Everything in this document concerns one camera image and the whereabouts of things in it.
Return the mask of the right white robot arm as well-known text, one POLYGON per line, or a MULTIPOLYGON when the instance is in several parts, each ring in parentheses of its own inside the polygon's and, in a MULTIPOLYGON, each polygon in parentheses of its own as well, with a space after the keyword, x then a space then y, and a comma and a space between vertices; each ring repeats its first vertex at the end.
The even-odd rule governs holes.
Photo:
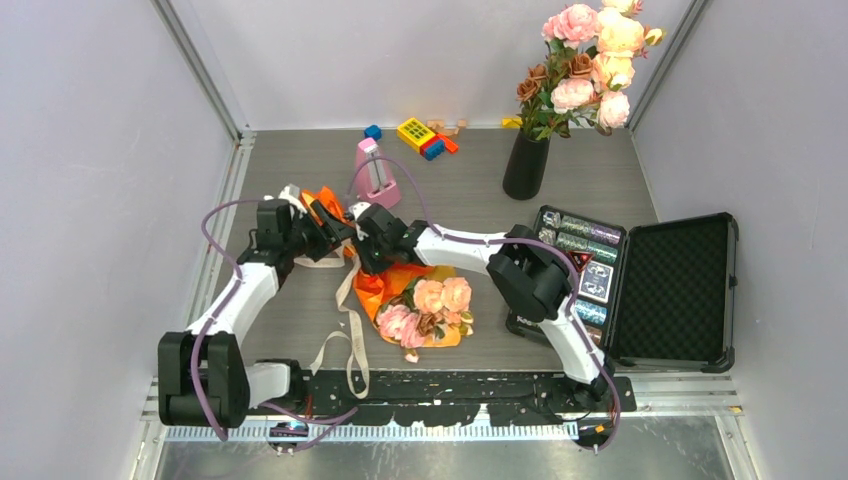
POLYGON ((356 228, 354 245, 365 264, 382 272, 395 264, 451 266, 487 275, 510 311, 542 330, 572 381, 571 397, 596 410, 611 395, 605 354, 589 337, 575 302, 575 266, 531 229, 514 225, 504 233, 448 229, 429 221, 406 224, 379 204, 358 202, 346 219, 356 228))

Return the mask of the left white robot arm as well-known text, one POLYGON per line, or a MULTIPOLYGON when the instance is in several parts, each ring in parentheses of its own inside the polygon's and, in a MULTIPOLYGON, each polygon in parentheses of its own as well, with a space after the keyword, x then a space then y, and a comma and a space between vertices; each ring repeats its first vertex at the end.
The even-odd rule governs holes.
POLYGON ((241 344, 296 259, 319 261, 356 230, 320 201, 306 204, 289 188, 255 205, 248 247, 238 257, 224 257, 232 269, 225 288, 198 320, 165 333, 158 343, 158 414, 165 425, 210 427, 225 438, 265 402, 284 414, 305 405, 296 361, 247 365, 241 344))

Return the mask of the orange flower bouquet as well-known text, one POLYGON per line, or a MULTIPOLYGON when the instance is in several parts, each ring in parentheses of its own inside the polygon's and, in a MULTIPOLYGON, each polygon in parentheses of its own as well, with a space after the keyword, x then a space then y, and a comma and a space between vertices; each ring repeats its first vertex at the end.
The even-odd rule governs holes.
POLYGON ((350 359, 360 367, 365 366, 361 316, 344 305, 350 293, 356 294, 379 336, 402 348, 410 363, 419 360, 420 348, 455 347, 473 334, 472 289, 454 268, 399 265, 367 274, 354 263, 336 292, 339 310, 349 316, 351 332, 335 331, 328 337, 348 340, 350 359))

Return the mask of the cream printed ribbon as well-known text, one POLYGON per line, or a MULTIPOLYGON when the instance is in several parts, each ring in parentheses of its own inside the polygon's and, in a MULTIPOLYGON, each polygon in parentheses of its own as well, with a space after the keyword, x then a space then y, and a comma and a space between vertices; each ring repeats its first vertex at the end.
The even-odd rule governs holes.
POLYGON ((353 396, 356 399, 362 400, 368 396, 370 390, 370 367, 363 335, 363 321, 357 310, 345 305, 353 289, 353 280, 361 270, 360 257, 354 252, 352 244, 346 242, 342 247, 333 251, 329 258, 311 260, 306 257, 298 257, 295 259, 295 264, 311 269, 334 269, 345 267, 347 258, 352 260, 351 268, 335 292, 335 305, 338 312, 347 316, 347 322, 339 322, 339 324, 342 327, 347 326, 348 331, 335 330, 331 332, 325 338, 315 359, 309 365, 309 370, 312 374, 317 374, 321 369, 326 347, 331 340, 346 340, 351 347, 345 366, 347 385, 353 396))

